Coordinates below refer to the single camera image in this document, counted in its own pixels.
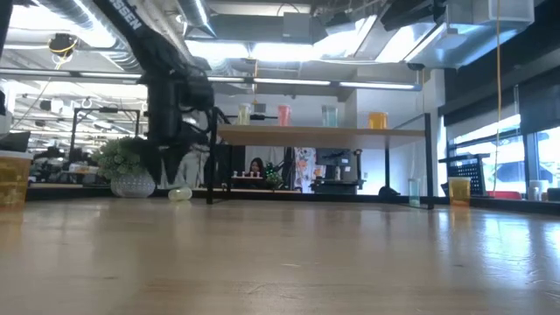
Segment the person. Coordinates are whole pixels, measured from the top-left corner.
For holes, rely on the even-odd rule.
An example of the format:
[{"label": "person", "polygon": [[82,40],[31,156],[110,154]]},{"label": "person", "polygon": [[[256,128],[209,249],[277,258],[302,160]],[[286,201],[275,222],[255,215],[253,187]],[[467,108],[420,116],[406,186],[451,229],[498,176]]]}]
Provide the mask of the person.
[{"label": "person", "polygon": [[256,177],[256,174],[259,172],[259,177],[264,178],[264,163],[260,157],[255,157],[251,161],[251,166],[249,167],[249,171],[253,172],[253,176]]}]

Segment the plant pot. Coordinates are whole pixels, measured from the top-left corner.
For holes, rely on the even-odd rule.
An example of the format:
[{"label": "plant pot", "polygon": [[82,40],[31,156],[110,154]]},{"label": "plant pot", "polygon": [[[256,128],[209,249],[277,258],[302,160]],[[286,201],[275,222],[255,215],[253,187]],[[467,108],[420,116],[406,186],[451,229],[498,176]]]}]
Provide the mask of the plant pot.
[{"label": "plant pot", "polygon": [[111,180],[111,191],[123,198],[146,198],[156,189],[156,183],[148,172],[137,175],[121,175]]}]

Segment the long dark hair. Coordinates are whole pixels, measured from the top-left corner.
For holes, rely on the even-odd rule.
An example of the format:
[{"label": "long dark hair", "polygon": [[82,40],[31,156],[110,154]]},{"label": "long dark hair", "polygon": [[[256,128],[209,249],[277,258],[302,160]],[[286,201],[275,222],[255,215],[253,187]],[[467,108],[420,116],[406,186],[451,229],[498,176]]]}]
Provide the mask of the long dark hair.
[{"label": "long dark hair", "polygon": [[256,162],[256,164],[259,166],[259,172],[261,173],[261,176],[264,178],[264,163],[261,160],[260,157],[255,157],[253,158],[253,160],[251,161],[251,164],[248,165],[249,170],[251,170],[251,165]]}]

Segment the yellow container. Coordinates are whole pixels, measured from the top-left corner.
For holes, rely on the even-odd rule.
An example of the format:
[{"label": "yellow container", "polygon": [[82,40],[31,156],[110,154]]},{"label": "yellow container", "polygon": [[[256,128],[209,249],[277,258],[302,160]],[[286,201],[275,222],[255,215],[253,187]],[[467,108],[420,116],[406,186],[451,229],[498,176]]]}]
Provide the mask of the yellow container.
[{"label": "yellow container", "polygon": [[449,178],[449,198],[452,206],[468,207],[471,201],[471,178]]},{"label": "yellow container", "polygon": [[32,155],[0,151],[0,211],[24,208]]},{"label": "yellow container", "polygon": [[368,120],[370,129],[387,128],[387,113],[369,113]]}]

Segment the computer monitor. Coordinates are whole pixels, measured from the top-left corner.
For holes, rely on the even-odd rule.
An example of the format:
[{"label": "computer monitor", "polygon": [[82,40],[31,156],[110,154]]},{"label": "computer monitor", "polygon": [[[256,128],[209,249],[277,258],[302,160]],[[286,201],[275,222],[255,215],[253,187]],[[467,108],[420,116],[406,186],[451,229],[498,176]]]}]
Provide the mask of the computer monitor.
[{"label": "computer monitor", "polygon": [[346,166],[350,165],[352,152],[347,149],[316,149],[316,165]]}]

